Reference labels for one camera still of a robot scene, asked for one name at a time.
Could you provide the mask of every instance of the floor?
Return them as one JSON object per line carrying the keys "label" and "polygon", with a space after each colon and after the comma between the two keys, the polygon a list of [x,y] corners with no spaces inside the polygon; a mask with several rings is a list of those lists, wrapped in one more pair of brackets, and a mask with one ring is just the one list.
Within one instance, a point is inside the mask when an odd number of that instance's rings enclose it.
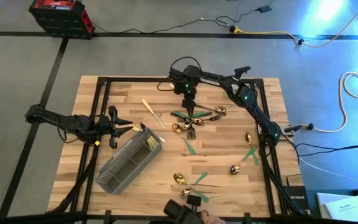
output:
{"label": "floor", "polygon": [[[0,0],[0,31],[42,31],[27,12],[31,0]],[[236,16],[268,4],[270,0],[170,1],[84,0],[91,19],[108,31],[132,27],[149,32],[183,24],[200,17]],[[272,11],[251,12],[237,24],[243,30],[285,30],[312,37],[337,34],[358,11],[358,0],[275,0]],[[199,21],[170,32],[227,33],[212,22]],[[358,35],[358,17],[343,34]],[[327,40],[312,40],[323,44]],[[0,206],[19,159],[30,125],[24,114],[39,102],[55,61],[61,39],[0,37]],[[336,129],[342,121],[338,80],[358,71],[358,40],[336,40],[323,48],[295,47],[292,40],[98,37],[69,40],[47,108],[70,114],[82,75],[166,76],[177,58],[191,55],[203,70],[232,75],[250,65],[250,77],[278,77],[291,124],[314,123]],[[181,62],[184,68],[190,62]],[[347,84],[358,94],[358,79]],[[358,144],[358,99],[346,93],[347,126],[333,134],[298,131],[295,142],[327,147]],[[48,204],[62,142],[56,129],[41,125],[14,198],[10,216],[43,213]],[[318,149],[299,147],[299,152]],[[316,167],[358,179],[358,149],[305,157]],[[323,172],[300,163],[307,189],[355,189],[358,181]]]}

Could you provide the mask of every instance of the black metal frame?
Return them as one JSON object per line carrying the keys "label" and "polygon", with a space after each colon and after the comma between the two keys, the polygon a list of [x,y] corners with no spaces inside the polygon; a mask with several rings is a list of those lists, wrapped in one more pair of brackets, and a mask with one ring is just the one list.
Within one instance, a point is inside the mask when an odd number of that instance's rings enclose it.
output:
{"label": "black metal frame", "polygon": [[[109,92],[112,82],[169,82],[168,78],[120,78],[120,77],[99,77],[94,93],[93,103],[91,107],[91,114],[90,118],[94,119],[96,116],[96,110],[98,108],[98,101],[99,96],[101,93],[101,88],[105,85],[103,101],[101,104],[101,111],[100,114],[105,114],[107,108],[107,102],[109,98]],[[250,85],[252,89],[259,88],[260,97],[262,99],[262,109],[264,113],[269,117],[269,109],[266,100],[266,94],[264,89],[264,82],[262,79],[245,79],[243,80],[244,83]],[[266,155],[265,152],[265,144],[263,142],[259,142],[260,148],[262,150],[262,155]],[[269,222],[272,221],[272,218],[277,217],[275,207],[274,207],[274,199],[273,199],[273,192],[272,186],[270,181],[274,183],[277,187],[279,192],[279,201],[280,201],[280,209],[282,214],[287,214],[287,206],[289,204],[285,203],[284,198],[290,201],[288,194],[282,187],[281,177],[280,177],[280,168],[278,166],[278,159],[275,147],[269,147],[271,158],[272,158],[272,165],[273,170],[269,166],[269,162],[267,157],[262,156],[262,168],[264,171],[264,181],[265,181],[265,188],[267,194],[267,201],[268,201],[268,209],[270,213],[270,218],[250,218],[249,213],[245,213],[244,217],[222,217],[223,220],[229,222],[243,222],[243,223],[250,223],[252,222]],[[51,212],[47,212],[46,214],[40,215],[28,215],[23,217],[0,217],[0,223],[67,223],[67,222],[76,222],[82,220],[83,223],[86,223],[87,220],[105,220],[105,223],[112,223],[115,220],[169,220],[168,217],[163,216],[130,216],[130,215],[111,215],[111,211],[106,211],[105,215],[88,215],[88,205],[91,196],[91,188],[93,183],[93,176],[96,168],[96,160],[99,152],[99,146],[93,146],[93,152],[89,164],[86,165],[86,158],[89,151],[89,145],[84,143],[83,151],[81,154],[80,164],[78,167],[78,173],[76,177],[76,183],[66,198],[61,202],[61,204]],[[86,189],[85,189],[85,196],[82,205],[82,209],[80,212],[76,211],[77,204],[78,204],[78,197],[79,197],[79,189],[81,188],[83,182],[87,180]],[[65,210],[70,205],[70,211],[65,212]],[[291,220],[294,216],[286,216],[280,215],[280,221],[283,220]]]}

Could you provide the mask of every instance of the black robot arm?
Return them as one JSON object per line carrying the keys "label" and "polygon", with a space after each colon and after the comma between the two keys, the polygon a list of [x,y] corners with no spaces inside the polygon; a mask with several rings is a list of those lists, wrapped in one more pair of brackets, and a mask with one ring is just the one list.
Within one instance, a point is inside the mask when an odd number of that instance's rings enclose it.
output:
{"label": "black robot arm", "polygon": [[[32,105],[25,114],[26,121],[29,123],[48,123],[58,128],[59,136],[65,141],[66,133],[74,134],[79,140],[94,144],[100,141],[102,135],[110,134],[109,145],[113,149],[117,148],[115,138],[119,138],[126,131],[132,129],[132,126],[125,128],[116,128],[117,125],[132,124],[132,121],[126,121],[117,117],[115,106],[109,107],[111,120],[104,115],[99,115],[99,121],[95,123],[89,116],[70,115],[64,116],[52,111],[46,110],[40,105]],[[64,132],[64,137],[60,134],[59,129]]]}
{"label": "black robot arm", "polygon": [[262,128],[262,140],[269,146],[275,146],[280,138],[280,127],[277,123],[270,121],[266,114],[256,104],[255,90],[249,88],[240,81],[241,75],[250,70],[250,67],[235,69],[235,75],[222,76],[209,72],[201,71],[198,67],[189,65],[183,72],[171,68],[169,79],[173,82],[174,93],[183,94],[186,103],[182,103],[183,107],[191,106],[194,103],[196,95],[196,87],[201,83],[221,87],[228,95],[229,99],[237,106],[245,108],[249,114],[258,122]]}

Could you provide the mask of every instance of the gray plastic basket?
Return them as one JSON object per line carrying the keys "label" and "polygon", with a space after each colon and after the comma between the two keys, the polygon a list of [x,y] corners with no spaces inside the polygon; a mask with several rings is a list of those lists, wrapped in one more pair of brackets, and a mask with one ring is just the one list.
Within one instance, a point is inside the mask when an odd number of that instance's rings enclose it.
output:
{"label": "gray plastic basket", "polygon": [[[158,142],[154,150],[147,144],[151,136]],[[121,194],[161,150],[161,140],[151,129],[139,131],[102,166],[96,182],[107,193]]]}

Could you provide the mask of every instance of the yellow cable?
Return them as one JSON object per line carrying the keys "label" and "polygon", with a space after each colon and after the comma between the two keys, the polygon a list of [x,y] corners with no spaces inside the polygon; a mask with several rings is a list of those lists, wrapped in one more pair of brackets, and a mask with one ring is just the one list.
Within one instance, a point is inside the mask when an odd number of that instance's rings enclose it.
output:
{"label": "yellow cable", "polygon": [[[307,47],[324,47],[325,45],[331,43],[332,41],[334,41],[335,39],[337,39],[337,37],[339,37],[339,35],[342,34],[342,32],[350,25],[351,22],[353,22],[353,20],[358,16],[358,12],[356,13],[356,15],[354,15],[354,17],[346,24],[345,27],[343,27],[343,29],[334,37],[332,38],[330,41],[326,42],[325,44],[322,44],[322,45],[317,45],[317,46],[314,46],[314,45],[308,45],[308,44],[305,44],[305,43],[302,43],[303,45],[307,46]],[[286,34],[286,35],[289,35],[295,42],[299,42],[299,39],[294,37],[292,34],[290,33],[287,33],[285,31],[268,31],[268,32],[246,32],[246,31],[243,31],[241,29],[239,29],[237,26],[236,28],[234,29],[233,31],[233,34]]]}

